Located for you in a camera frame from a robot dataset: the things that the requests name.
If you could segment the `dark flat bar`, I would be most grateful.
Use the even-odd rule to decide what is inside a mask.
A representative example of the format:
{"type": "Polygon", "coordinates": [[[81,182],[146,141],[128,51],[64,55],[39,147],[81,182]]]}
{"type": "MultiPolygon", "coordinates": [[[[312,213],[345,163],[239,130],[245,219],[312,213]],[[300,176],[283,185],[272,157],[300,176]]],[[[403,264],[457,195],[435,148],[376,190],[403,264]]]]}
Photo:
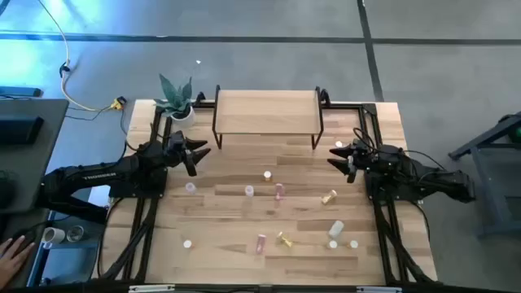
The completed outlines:
{"type": "Polygon", "coordinates": [[[24,98],[39,98],[43,91],[33,87],[0,86],[0,95],[24,98]]]}

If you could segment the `black diagonal beam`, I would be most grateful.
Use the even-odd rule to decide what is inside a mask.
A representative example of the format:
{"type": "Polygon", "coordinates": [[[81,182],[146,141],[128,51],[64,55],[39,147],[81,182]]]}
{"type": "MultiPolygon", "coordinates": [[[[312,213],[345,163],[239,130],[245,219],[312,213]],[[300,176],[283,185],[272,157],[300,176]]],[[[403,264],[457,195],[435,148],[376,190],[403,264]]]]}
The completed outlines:
{"type": "Polygon", "coordinates": [[[99,207],[74,197],[66,197],[64,199],[40,197],[37,200],[37,206],[39,208],[47,208],[98,224],[103,224],[107,217],[106,208],[99,207]]]}

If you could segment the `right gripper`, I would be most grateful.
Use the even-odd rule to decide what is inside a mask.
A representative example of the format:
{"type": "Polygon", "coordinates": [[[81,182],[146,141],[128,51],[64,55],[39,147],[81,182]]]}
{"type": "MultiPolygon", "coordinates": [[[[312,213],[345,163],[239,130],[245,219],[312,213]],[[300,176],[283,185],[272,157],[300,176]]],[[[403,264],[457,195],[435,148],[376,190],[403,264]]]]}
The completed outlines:
{"type": "Polygon", "coordinates": [[[329,164],[337,168],[342,174],[349,174],[351,172],[349,162],[353,162],[357,166],[357,170],[373,170],[379,168],[378,150],[362,140],[353,140],[349,146],[332,148],[329,152],[344,159],[348,158],[348,160],[327,160],[329,164]]]}

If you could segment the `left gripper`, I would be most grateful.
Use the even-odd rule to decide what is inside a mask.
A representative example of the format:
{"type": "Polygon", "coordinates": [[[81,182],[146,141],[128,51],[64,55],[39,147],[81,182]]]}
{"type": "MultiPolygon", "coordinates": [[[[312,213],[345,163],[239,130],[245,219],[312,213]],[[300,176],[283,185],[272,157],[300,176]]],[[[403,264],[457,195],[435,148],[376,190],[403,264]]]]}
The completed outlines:
{"type": "Polygon", "coordinates": [[[210,148],[197,150],[207,143],[206,140],[187,138],[181,130],[171,133],[164,148],[164,164],[167,167],[176,167],[187,157],[190,164],[197,165],[211,151],[210,148]]]}

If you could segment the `green plant white pot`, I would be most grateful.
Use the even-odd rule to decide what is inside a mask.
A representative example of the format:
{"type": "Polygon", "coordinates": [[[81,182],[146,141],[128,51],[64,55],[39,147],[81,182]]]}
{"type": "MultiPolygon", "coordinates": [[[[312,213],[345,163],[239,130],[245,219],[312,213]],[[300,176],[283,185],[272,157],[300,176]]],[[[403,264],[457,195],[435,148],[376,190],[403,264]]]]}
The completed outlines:
{"type": "Polygon", "coordinates": [[[173,119],[181,127],[190,127],[194,124],[195,113],[191,98],[193,94],[192,77],[185,85],[176,87],[167,77],[159,74],[160,85],[164,99],[155,99],[155,106],[163,116],[173,119]]]}

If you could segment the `dark grey desk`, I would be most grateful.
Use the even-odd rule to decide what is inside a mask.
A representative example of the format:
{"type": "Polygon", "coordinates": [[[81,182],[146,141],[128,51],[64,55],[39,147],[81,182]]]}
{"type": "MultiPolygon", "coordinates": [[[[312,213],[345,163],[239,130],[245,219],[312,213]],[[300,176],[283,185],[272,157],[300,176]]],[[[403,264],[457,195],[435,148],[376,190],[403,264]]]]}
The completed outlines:
{"type": "Polygon", "coordinates": [[[65,99],[0,99],[0,132],[5,119],[40,117],[43,124],[30,144],[0,144],[0,178],[16,187],[11,205],[0,208],[0,243],[18,231],[42,223],[49,211],[36,206],[37,192],[46,174],[68,109],[65,99]]]}

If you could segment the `silver metal bracket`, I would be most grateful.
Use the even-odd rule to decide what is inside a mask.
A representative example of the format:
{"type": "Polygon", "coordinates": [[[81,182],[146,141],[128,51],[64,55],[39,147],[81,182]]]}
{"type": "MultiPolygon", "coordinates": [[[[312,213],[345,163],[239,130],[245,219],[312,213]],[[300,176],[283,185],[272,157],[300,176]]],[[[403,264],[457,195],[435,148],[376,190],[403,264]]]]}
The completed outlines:
{"type": "Polygon", "coordinates": [[[130,286],[128,293],[169,293],[175,291],[173,284],[154,284],[130,286]]]}
{"type": "Polygon", "coordinates": [[[403,293],[400,287],[392,286],[357,286],[356,293],[403,293]]]}

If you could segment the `black computer mouse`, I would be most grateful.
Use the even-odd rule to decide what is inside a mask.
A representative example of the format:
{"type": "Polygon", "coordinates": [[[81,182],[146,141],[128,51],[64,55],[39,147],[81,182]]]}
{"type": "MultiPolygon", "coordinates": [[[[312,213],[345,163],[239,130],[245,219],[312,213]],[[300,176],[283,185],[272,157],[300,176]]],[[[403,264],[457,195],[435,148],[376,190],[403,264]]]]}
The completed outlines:
{"type": "Polygon", "coordinates": [[[13,242],[15,242],[18,238],[24,237],[24,241],[20,244],[20,246],[15,251],[15,254],[21,253],[30,243],[33,243],[36,238],[35,230],[20,230],[17,232],[12,238],[13,242]]]}

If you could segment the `dark grey metal stand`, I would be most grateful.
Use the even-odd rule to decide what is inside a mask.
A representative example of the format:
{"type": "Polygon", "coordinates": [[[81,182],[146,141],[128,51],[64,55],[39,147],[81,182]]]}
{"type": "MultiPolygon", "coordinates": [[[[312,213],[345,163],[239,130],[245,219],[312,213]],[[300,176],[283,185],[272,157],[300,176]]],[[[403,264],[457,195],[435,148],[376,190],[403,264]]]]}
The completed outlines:
{"type": "Polygon", "coordinates": [[[491,129],[448,153],[451,160],[470,155],[491,223],[481,236],[521,233],[521,143],[512,133],[521,127],[521,112],[503,116],[491,129]]]}

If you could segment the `grey round cup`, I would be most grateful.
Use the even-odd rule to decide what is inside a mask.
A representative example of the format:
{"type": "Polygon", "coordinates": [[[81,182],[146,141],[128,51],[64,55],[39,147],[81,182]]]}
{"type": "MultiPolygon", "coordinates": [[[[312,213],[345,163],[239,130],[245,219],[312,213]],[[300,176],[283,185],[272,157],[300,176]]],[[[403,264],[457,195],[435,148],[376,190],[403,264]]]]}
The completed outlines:
{"type": "Polygon", "coordinates": [[[81,241],[85,236],[85,229],[81,225],[74,225],[68,229],[66,233],[66,239],[70,243],[76,243],[81,241]]]}

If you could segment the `person's hand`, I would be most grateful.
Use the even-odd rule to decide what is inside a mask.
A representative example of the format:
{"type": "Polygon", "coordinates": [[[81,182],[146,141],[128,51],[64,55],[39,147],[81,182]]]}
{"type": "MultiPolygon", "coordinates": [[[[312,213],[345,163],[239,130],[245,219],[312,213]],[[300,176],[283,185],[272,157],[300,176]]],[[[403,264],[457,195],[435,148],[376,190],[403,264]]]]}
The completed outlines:
{"type": "Polygon", "coordinates": [[[22,235],[16,240],[9,238],[0,244],[0,291],[3,290],[11,279],[20,271],[32,251],[34,243],[30,243],[23,250],[18,251],[25,241],[22,235]]]}

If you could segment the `black aluminium table frame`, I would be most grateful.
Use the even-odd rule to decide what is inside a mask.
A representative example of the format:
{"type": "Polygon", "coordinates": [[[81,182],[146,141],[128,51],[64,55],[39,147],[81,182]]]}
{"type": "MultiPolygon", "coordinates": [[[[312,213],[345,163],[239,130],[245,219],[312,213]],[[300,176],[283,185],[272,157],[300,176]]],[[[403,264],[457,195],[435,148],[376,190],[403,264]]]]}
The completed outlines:
{"type": "Polygon", "coordinates": [[[379,237],[364,177],[347,183],[327,160],[336,141],[350,142],[353,129],[368,123],[357,110],[326,110],[324,133],[316,149],[305,136],[226,135],[218,148],[212,133],[212,111],[200,109],[185,130],[204,139],[211,151],[190,177],[183,166],[168,171],[158,203],[147,263],[149,283],[261,285],[381,285],[384,283],[379,237]],[[272,173],[265,181],[264,171],[272,173]],[[185,185],[197,187],[195,195],[185,185]],[[275,199],[275,185],[284,196],[275,199]],[[248,197],[245,186],[253,186],[248,197]],[[327,204],[321,197],[338,194],[327,204]],[[328,231],[335,221],[344,229],[337,238],[328,231]],[[283,232],[291,248],[277,243],[283,232]],[[256,254],[258,234],[265,248],[256,254]],[[183,247],[185,240],[194,247],[183,247]],[[336,249],[326,245],[338,243],[336,249]],[[358,248],[348,247],[351,240],[358,248]]]}

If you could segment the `wooden shelf black legs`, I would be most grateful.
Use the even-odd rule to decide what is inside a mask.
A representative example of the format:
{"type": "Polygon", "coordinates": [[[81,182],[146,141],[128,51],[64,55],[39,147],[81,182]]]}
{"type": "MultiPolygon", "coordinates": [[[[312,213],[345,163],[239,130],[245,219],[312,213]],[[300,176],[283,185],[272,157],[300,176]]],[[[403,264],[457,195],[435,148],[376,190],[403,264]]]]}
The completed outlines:
{"type": "Polygon", "coordinates": [[[322,104],[314,90],[215,90],[212,133],[217,147],[223,136],[308,135],[317,148],[324,132],[322,104]]]}

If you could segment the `white power box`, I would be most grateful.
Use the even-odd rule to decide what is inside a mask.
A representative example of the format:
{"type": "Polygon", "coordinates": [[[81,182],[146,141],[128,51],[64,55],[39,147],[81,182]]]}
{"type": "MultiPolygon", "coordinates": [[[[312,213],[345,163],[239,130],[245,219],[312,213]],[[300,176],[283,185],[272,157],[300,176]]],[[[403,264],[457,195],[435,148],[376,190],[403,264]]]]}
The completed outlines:
{"type": "Polygon", "coordinates": [[[100,207],[108,206],[110,189],[110,186],[92,187],[90,190],[88,202],[100,207]]]}

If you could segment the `black rectangular box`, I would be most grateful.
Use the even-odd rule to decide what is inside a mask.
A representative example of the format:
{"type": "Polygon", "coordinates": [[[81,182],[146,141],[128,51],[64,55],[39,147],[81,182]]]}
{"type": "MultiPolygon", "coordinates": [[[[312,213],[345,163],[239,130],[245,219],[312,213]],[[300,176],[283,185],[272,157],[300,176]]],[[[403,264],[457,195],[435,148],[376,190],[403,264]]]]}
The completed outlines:
{"type": "Polygon", "coordinates": [[[40,116],[0,116],[0,145],[33,144],[43,124],[40,116]]]}

